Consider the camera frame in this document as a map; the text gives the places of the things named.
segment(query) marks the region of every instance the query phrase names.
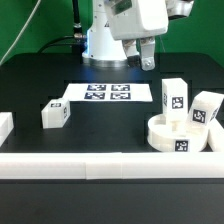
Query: green background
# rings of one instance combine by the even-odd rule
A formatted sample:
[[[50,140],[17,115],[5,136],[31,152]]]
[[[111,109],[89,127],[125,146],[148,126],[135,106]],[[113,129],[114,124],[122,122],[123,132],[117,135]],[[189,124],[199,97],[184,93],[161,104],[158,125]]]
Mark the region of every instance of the green background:
[[[37,0],[0,0],[0,58],[10,47]],[[79,0],[84,31],[92,23],[92,0]],[[210,55],[224,66],[224,1],[195,0],[191,16],[171,21],[162,36],[166,52],[199,52]],[[37,52],[48,41],[72,35],[71,0],[42,0],[29,27],[8,58],[23,52]],[[56,48],[69,52],[69,48]],[[157,52],[163,52],[157,38]]]

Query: white paper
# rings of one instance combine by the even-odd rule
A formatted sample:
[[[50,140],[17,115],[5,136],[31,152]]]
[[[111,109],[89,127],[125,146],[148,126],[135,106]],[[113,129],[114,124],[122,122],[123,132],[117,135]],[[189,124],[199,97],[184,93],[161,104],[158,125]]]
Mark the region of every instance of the white paper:
[[[63,95],[63,98],[68,99],[69,101],[152,102],[152,95],[148,84],[126,84],[126,83],[69,84]]]

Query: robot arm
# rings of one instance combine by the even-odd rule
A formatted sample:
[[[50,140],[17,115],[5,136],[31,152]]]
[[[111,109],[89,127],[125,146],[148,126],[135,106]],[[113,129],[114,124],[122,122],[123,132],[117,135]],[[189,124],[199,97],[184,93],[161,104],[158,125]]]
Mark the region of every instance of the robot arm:
[[[155,36],[167,32],[168,18],[189,16],[193,0],[104,0],[104,4],[111,34],[122,40],[129,65],[151,70]]]

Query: white box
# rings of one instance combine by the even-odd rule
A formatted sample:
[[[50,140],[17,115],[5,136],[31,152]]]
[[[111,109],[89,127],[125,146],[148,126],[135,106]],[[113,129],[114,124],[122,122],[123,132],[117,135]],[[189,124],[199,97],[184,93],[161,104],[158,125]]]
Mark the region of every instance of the white box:
[[[216,119],[209,126],[208,144],[212,151],[224,152],[224,129]]]
[[[208,130],[223,101],[223,94],[202,91],[192,103],[186,120],[186,131],[202,133]]]
[[[41,111],[43,128],[61,128],[71,115],[70,102],[60,98],[51,100]]]
[[[187,83],[181,78],[162,79],[162,102],[168,123],[184,121],[188,113]]]
[[[12,113],[0,113],[0,147],[12,131],[13,127]]]

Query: table surface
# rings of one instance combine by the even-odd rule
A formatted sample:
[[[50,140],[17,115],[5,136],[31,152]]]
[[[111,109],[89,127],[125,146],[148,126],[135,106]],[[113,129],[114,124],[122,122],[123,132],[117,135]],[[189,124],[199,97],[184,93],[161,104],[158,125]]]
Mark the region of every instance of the table surface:
[[[224,69],[196,53],[157,54],[156,68],[97,68],[71,54],[20,54],[0,68],[0,111],[15,128],[1,152],[156,152],[147,142],[148,120],[162,113],[161,79],[188,83],[189,107],[203,90],[224,93]],[[71,102],[63,128],[42,128],[41,110],[69,83],[148,83],[153,102]],[[223,106],[217,119],[223,125]]]
[[[1,152],[151,152],[147,121],[162,112],[161,79],[224,93],[224,70],[203,54],[158,54],[156,68],[88,67],[69,54],[21,54],[0,68],[0,111],[15,128]],[[43,130],[41,110],[69,83],[148,83],[152,103],[71,103],[62,129]],[[224,121],[223,106],[217,119]],[[0,180],[1,224],[220,224],[223,179]]]

